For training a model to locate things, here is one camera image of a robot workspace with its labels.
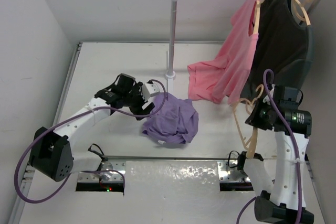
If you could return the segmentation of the purple t shirt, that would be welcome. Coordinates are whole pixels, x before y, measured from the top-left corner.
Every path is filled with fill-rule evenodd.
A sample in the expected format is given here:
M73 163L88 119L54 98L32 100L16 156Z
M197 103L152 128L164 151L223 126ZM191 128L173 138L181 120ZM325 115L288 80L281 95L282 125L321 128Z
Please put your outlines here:
M150 139L165 144L191 143L198 133L199 114L190 99L179 99L170 93L158 94L153 103L155 109L163 107L146 118L141 132Z

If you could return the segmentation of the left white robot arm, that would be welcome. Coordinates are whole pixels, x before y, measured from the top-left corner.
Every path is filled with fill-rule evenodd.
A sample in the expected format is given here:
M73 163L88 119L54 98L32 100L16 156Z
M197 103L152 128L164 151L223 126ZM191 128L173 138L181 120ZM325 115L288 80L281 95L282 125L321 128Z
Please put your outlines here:
M76 152L75 143L98 122L123 107L129 108L131 116L137 120L143 119L155 108L149 99L159 93L160 87L151 80L142 83L127 74L119 74L111 85L99 90L71 118L54 129L41 127L36 131L29 165L56 182L71 173L97 171L102 156L91 151Z

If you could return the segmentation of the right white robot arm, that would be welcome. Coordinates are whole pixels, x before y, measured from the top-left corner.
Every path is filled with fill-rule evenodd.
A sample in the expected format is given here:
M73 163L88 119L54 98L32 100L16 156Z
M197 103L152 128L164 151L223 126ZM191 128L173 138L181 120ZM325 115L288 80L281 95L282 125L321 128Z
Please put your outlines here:
M300 90L276 85L271 102L258 99L246 124L275 133L277 160L275 178L268 175L264 159L258 153L243 151L237 169L251 180L256 197L255 218L265 223L313 223L306 210L302 176L305 152L311 135L312 117L298 109Z

